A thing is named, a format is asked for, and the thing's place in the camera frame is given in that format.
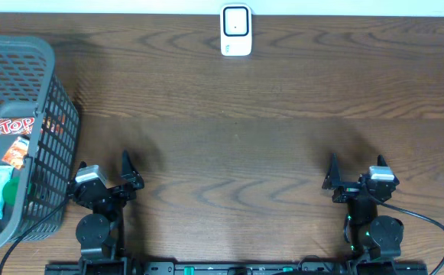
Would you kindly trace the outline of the orange snack packet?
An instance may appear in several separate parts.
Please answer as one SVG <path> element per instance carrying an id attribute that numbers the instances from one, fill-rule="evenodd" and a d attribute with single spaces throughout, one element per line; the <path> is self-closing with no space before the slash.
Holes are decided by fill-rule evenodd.
<path id="1" fill-rule="evenodd" d="M 5 152 L 2 162 L 20 170 L 24 165 L 24 157 L 28 154 L 29 140 L 17 137 L 9 149 Z"/>

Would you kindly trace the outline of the red Top chocolate bar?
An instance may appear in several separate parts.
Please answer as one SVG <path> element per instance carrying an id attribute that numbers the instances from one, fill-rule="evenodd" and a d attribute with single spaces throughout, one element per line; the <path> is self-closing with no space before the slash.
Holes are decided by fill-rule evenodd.
<path id="1" fill-rule="evenodd" d="M 0 135 L 30 134 L 35 118 L 0 118 Z"/>

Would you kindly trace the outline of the green lid jar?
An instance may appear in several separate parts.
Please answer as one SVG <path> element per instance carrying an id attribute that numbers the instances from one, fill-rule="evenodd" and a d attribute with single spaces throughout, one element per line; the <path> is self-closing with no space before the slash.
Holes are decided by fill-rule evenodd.
<path id="1" fill-rule="evenodd" d="M 20 179 L 16 177 L 12 177 L 5 185 L 2 190 L 2 196 L 6 204 L 14 205 L 16 201 L 16 195 L 18 192 Z"/>

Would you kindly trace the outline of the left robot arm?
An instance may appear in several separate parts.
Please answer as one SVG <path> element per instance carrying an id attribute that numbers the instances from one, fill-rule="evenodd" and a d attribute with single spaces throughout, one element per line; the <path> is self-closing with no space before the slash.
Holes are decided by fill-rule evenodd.
<path id="1" fill-rule="evenodd" d="M 67 195 L 77 205 L 90 209 L 76 226 L 81 246 L 81 274 L 140 274 L 142 267 L 125 250 L 123 209 L 137 198 L 144 180 L 134 168 L 128 152 L 122 152 L 123 184 L 107 187 L 106 177 L 98 165 L 82 162 L 67 187 Z"/>

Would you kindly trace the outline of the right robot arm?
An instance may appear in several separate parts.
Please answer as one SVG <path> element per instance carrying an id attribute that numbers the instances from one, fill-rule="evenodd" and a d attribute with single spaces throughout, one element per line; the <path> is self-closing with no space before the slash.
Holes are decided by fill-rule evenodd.
<path id="1" fill-rule="evenodd" d="M 345 263 L 348 274 L 393 274 L 393 259 L 400 256 L 403 223 L 389 215 L 379 215 L 378 205 L 391 198 L 398 178 L 378 156 L 377 164 L 356 181 L 341 178 L 337 156 L 331 155 L 322 188 L 332 190 L 332 201 L 347 205 L 345 240 L 351 245 L 352 259 Z"/>

